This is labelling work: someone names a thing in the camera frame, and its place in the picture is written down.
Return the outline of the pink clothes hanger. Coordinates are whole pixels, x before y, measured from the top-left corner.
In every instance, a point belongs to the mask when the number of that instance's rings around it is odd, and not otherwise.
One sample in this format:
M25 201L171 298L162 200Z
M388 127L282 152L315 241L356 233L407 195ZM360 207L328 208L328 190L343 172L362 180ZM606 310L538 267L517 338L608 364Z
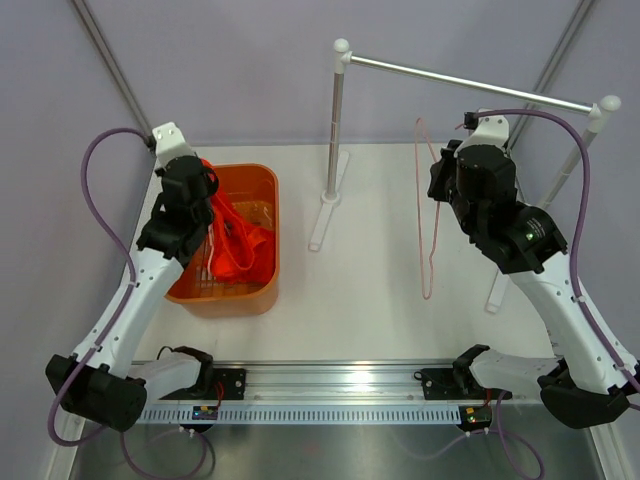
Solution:
M416 184L416 211L419 242L419 270L421 294L429 301L434 293L435 256L440 226L440 203L430 204L427 197L426 174L436 152L426 124L418 117L414 124L414 167Z

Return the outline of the orange shorts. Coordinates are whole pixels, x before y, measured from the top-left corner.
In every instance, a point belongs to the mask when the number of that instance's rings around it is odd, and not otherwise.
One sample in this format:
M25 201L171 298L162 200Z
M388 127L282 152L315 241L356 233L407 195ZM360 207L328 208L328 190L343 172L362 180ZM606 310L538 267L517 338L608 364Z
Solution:
M223 285L264 286L278 270L279 185L269 168L255 164L213 165L219 188L211 197L205 266Z

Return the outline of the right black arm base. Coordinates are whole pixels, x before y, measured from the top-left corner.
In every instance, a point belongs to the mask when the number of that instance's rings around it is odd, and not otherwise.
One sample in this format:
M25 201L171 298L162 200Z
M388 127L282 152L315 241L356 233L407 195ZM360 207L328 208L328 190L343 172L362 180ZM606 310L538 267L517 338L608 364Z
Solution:
M488 351L487 345L476 344L469 348L450 365L445 367L424 367L413 373L413 378L421 385L425 400L486 400L490 394L496 400L500 393L510 400L513 394L501 389L482 387L471 375L471 364L481 353Z

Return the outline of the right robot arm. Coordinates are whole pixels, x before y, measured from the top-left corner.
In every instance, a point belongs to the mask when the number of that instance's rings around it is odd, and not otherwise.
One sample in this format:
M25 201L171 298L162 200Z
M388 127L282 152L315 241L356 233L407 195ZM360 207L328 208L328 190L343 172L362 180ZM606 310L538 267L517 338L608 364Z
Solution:
M633 387L581 309L565 238L544 210L517 199L516 167L495 145L451 140L430 168L429 198L451 206L461 231L520 289L544 322L554 354L527 358L476 344L453 363L454 388L540 401L561 423L583 429L617 420Z

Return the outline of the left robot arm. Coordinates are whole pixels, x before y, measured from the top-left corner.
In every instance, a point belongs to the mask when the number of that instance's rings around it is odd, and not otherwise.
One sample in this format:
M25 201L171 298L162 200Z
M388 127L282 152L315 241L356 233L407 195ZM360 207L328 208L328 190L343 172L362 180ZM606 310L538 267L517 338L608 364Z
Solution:
M118 432L130 429L145 406L179 390L200 399L215 385L210 355L179 347L135 367L147 327L171 287L205 242L219 186L214 171L194 154L157 169L161 192L129 255L132 271L94 329L67 357L55 355L45 375L63 409Z

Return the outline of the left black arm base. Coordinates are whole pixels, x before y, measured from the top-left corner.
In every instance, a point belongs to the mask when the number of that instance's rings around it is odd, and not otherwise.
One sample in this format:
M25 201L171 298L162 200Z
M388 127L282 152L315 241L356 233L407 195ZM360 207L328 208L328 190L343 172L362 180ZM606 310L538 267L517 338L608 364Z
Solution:
M201 363L200 374L194 386L174 391L162 400L243 400L245 393L246 370L244 368L224 368L214 362L213 356L192 347L163 346L156 359L159 360L165 350L183 353L196 358Z

